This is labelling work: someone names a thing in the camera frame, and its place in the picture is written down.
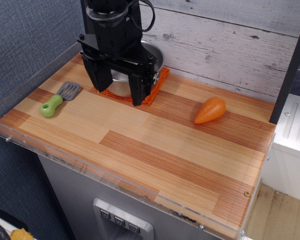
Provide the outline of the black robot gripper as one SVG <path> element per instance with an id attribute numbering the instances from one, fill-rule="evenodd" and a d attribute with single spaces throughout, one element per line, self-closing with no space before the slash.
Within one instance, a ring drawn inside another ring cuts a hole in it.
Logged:
<path id="1" fill-rule="evenodd" d="M 142 45 L 139 7 L 87 7 L 93 33 L 80 34 L 82 60 L 94 88 L 103 92 L 113 83 L 113 71 L 128 77 L 133 106 L 142 104 L 158 80 L 157 58 Z"/>

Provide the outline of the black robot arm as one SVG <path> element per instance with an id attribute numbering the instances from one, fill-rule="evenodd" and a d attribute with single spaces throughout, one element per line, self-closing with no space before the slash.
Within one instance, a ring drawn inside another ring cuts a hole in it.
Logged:
<path id="1" fill-rule="evenodd" d="M 140 106 L 159 79 L 157 58 L 142 45 L 143 33 L 153 27 L 155 20 L 142 28 L 137 0 L 90 0 L 86 15 L 94 33 L 81 34 L 77 41 L 93 86 L 101 93 L 113 83 L 111 71 L 125 74 L 132 104 Z"/>

